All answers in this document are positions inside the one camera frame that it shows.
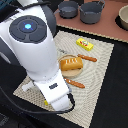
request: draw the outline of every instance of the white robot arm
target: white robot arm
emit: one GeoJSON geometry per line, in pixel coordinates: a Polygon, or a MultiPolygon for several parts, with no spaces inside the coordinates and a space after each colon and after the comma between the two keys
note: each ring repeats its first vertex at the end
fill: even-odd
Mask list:
{"type": "MultiPolygon", "coordinates": [[[[38,2],[18,1],[22,6],[38,2]]],[[[0,23],[0,54],[8,63],[23,66],[54,110],[64,111],[69,107],[69,87],[57,61],[55,21],[50,27],[51,15],[46,15],[41,6],[35,6],[0,23]]]]}

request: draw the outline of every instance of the plate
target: plate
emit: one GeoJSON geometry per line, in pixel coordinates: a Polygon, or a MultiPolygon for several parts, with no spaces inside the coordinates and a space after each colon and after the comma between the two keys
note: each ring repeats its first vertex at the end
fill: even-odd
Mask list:
{"type": "MultiPolygon", "coordinates": [[[[74,58],[74,57],[78,57],[78,56],[66,54],[66,55],[60,57],[58,59],[59,68],[61,69],[61,64],[60,64],[61,60],[74,58]]],[[[80,68],[80,69],[61,71],[61,73],[62,73],[63,77],[65,77],[65,78],[73,78],[73,77],[77,77],[82,72],[82,70],[83,70],[83,68],[80,68]]]]}

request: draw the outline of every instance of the dark table surface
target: dark table surface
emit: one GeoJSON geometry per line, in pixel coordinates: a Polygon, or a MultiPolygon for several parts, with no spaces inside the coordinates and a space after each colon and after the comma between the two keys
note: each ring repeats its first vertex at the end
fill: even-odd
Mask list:
{"type": "MultiPolygon", "coordinates": [[[[60,2],[61,1],[59,0],[53,2],[51,9],[55,11],[57,9],[57,5],[60,2]]],[[[2,13],[4,15],[0,14],[0,20],[2,21],[9,13],[10,12],[2,13]]],[[[127,128],[128,44],[57,26],[56,33],[59,30],[114,44],[114,49],[109,61],[107,71],[105,73],[105,78],[100,90],[90,128],[127,128]]],[[[31,111],[43,111],[42,108],[39,108],[36,105],[33,105],[13,95],[13,92],[24,80],[26,75],[26,71],[23,67],[9,65],[0,57],[0,86],[3,88],[6,94],[17,105],[21,106],[24,109],[31,111]]],[[[4,113],[6,109],[15,110],[18,114],[23,113],[23,111],[12,105],[8,101],[8,99],[2,94],[2,92],[0,92],[0,97],[0,105],[4,105],[5,108],[5,110],[0,109],[0,113],[4,113]]],[[[35,120],[37,119],[45,124],[48,124],[49,127],[52,126],[54,128],[81,128],[77,124],[74,124],[57,115],[28,113],[25,114],[35,120]]]]}

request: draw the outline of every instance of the bread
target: bread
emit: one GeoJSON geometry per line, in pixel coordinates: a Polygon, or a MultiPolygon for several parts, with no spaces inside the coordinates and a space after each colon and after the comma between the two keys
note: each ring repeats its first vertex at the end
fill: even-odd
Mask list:
{"type": "Polygon", "coordinates": [[[61,70],[62,71],[83,68],[83,62],[82,62],[81,57],[64,59],[64,60],[61,60],[60,63],[61,63],[61,70]]]}

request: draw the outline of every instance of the placemat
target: placemat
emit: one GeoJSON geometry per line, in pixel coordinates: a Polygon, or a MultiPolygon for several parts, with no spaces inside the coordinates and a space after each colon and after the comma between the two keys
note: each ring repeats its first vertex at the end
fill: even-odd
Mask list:
{"type": "MultiPolygon", "coordinates": [[[[84,3],[92,2],[93,0],[84,0],[84,3]]],[[[116,18],[119,15],[119,10],[126,6],[127,3],[116,1],[105,1],[105,7],[102,10],[100,21],[96,24],[85,24],[80,20],[80,11],[78,15],[72,19],[63,19],[59,13],[56,13],[57,25],[92,35],[97,35],[109,39],[114,39],[128,43],[128,31],[120,28],[116,24],[116,18]]]]}
{"type": "MultiPolygon", "coordinates": [[[[72,78],[72,80],[84,84],[85,88],[81,89],[69,84],[76,106],[73,111],[59,115],[84,128],[89,128],[114,45],[63,31],[58,32],[54,41],[57,49],[60,48],[71,53],[79,53],[97,58],[97,62],[83,60],[83,72],[79,76],[72,78]],[[86,51],[82,47],[76,45],[76,40],[78,38],[84,38],[94,44],[93,49],[91,51],[86,51]]],[[[60,58],[64,53],[57,51],[57,55],[58,58],[60,58]]],[[[51,105],[46,106],[44,104],[44,97],[36,87],[27,92],[23,92],[21,88],[22,85],[30,81],[31,79],[26,76],[13,94],[41,108],[53,111],[51,105]]]]}

